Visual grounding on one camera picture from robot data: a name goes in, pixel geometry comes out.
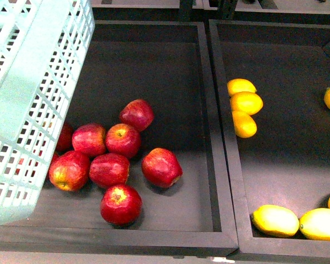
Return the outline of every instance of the grid pattern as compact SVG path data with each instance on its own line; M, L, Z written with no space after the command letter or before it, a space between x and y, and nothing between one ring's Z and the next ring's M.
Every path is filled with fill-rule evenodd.
M42 1L0 0L0 86ZM64 1L69 15L20 133L13 141L0 135L0 209L12 215L27 208L27 217L35 206L94 30L88 0Z

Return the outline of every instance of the produce display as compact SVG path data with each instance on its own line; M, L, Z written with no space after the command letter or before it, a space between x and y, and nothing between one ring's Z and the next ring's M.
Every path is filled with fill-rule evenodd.
M129 160L138 153L140 133L152 123L154 113L148 102L137 99L126 105L119 119L122 123L108 130L88 123L74 131L65 122L57 144L61 156L54 156L48 176L63 191L78 191L90 179L104 190L101 217L112 225L128 226L142 208L139 193L127 185ZM165 148L153 149L141 163L144 177L160 188L170 188L183 173L175 154Z
M262 98L256 94L254 84L246 79L233 79L227 83L236 136L250 138L257 132L253 117L263 108Z
M235 85L235 90L238 90L237 82L235 82ZM246 86L247 82L245 81L243 82L242 89L245 89ZM231 99L240 93L242 92L234 92ZM324 102L330 109L330 88L325 92ZM251 134L254 134L253 132L249 134L250 131L255 130L254 121L247 117L249 115L244 115L241 110L245 109L246 112L252 111L251 113L254 113L254 107L257 107L259 104L254 104L254 100L251 100L250 103L244 103L243 100L236 100L234 101L234 107L232 102L231 104L232 109L234 108L233 120L235 130L237 124L243 123L242 120L244 120L245 124L250 124L250 127L246 125L237 129L236 134L241 138L248 138ZM330 241L330 197L328 199L328 208L310 210L304 213L299 220L296 214L288 208L277 205L263 205L253 212L251 221L259 231L273 237L292 237L300 230L307 239Z

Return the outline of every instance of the black tray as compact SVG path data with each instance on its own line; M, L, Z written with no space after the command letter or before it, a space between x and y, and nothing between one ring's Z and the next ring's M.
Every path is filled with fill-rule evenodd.
M300 218L330 196L330 26L210 21L214 79L239 240L231 259L330 263L330 241L268 237L251 225L264 204ZM235 136L227 81L251 80L264 101L256 135Z
M47 181L29 219L0 226L0 250L224 256L238 248L202 23L96 22L66 120L108 129L136 98L156 116L131 160L128 184L143 199L141 217L114 228L100 216L103 192L94 184L72 193ZM168 190L141 172L155 147L174 151L184 171Z

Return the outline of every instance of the light blue crate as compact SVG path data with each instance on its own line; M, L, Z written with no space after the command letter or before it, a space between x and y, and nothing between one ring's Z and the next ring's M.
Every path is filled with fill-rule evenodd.
M90 0L0 0L0 224L35 208L94 27Z

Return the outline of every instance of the apple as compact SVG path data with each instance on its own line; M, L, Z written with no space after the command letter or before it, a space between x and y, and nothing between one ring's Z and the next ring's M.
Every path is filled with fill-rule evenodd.
M105 145L110 153L132 158L141 146L141 136L133 126L117 124L106 134Z
M71 150L58 157L49 168L49 180L64 191L78 191L88 181L89 157Z
M24 158L20 158L20 160L18 161L18 165L22 165L24 162ZM15 175L18 175L21 171L21 169L19 168L21 166L17 166L16 170L15 170Z
M150 104L143 100L134 100L121 111L121 123L131 125L139 132L145 130L154 120L154 113Z
M55 150L58 152L63 152L72 147L72 135L73 135L73 128L72 126L64 122L61 128L59 139L56 143Z
M101 203L100 214L111 224L125 226L133 223L141 213L142 198L131 186L118 184L106 190Z
M171 187L183 173L176 155L159 147L143 158L142 172L148 181L162 188Z
M108 153L97 156L90 165L89 178L101 188L125 184L130 162L122 155Z
M82 125L72 135L73 148L89 157L102 155L106 151L105 134L106 129L100 124Z
M53 157L51 158L51 161L50 161L50 166L58 159L59 157L59 154L54 151L54 154L53 154Z

